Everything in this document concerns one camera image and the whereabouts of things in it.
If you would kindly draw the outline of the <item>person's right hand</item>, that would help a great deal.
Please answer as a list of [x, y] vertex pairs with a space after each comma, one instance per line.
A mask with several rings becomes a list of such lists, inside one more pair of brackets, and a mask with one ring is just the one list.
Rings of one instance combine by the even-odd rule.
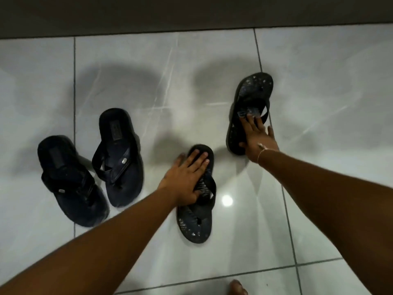
[[279, 152], [279, 147], [276, 140], [268, 136], [268, 126], [264, 125], [261, 117], [254, 117], [257, 133], [248, 134], [248, 115], [239, 119], [245, 132], [246, 142], [250, 145], [249, 149], [245, 149], [245, 154], [251, 162], [258, 163], [262, 167], [267, 154]]

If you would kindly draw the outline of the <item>person's left hand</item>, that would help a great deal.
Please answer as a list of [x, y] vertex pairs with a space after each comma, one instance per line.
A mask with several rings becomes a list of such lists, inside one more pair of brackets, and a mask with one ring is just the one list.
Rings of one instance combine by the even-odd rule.
[[203, 152], [195, 149], [184, 161], [185, 168], [174, 168], [174, 163], [165, 173], [157, 190], [164, 191], [176, 207], [192, 204], [192, 193], [204, 173], [193, 173], [193, 163]]

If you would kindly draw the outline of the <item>black patterned flip-flop sandal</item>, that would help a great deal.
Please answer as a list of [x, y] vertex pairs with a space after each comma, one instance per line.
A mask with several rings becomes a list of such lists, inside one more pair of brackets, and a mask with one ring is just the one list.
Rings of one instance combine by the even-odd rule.
[[246, 142], [246, 135], [240, 118], [248, 114], [260, 117], [266, 123], [269, 117], [270, 97], [273, 91], [273, 78], [270, 74], [259, 72], [244, 78], [236, 89], [234, 102], [229, 112], [229, 127], [226, 137], [228, 150], [237, 156], [245, 155], [239, 143]]
[[195, 186], [195, 190], [203, 192], [203, 205], [187, 205], [176, 208], [176, 221], [180, 232], [190, 242], [202, 244], [206, 242], [212, 231], [212, 211], [215, 206], [217, 186], [213, 179], [214, 153], [204, 144], [196, 144], [190, 148], [188, 156], [198, 149], [208, 152], [209, 165]]

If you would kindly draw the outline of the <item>person's left forearm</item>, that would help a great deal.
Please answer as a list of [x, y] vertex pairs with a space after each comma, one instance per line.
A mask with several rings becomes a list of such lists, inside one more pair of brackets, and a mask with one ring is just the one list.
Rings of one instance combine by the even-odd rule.
[[0, 295], [112, 295], [177, 201], [173, 190], [156, 190], [12, 278]]

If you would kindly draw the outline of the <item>person's right forearm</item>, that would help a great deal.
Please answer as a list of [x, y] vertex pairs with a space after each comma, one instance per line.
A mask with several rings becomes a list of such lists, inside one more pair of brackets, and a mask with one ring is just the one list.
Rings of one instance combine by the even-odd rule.
[[393, 295], [393, 189], [270, 152], [265, 168], [372, 295]]

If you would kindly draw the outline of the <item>plain dark blue flip-flop sandal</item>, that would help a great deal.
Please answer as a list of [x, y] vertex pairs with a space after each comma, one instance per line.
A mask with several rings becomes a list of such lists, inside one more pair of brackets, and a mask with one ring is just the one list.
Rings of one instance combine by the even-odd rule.
[[130, 115], [120, 108], [104, 111], [99, 117], [101, 142], [92, 158], [97, 176], [105, 182], [111, 205], [123, 208], [140, 194], [144, 183], [140, 139]]
[[41, 180], [68, 219], [86, 228], [105, 221], [109, 215], [107, 201], [70, 138], [52, 135], [43, 139], [37, 155]]

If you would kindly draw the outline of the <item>person's bare foot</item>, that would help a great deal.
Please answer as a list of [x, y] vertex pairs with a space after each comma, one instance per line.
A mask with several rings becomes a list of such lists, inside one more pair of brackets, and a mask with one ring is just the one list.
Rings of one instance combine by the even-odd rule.
[[228, 287], [228, 295], [249, 295], [242, 284], [234, 279], [230, 282]]

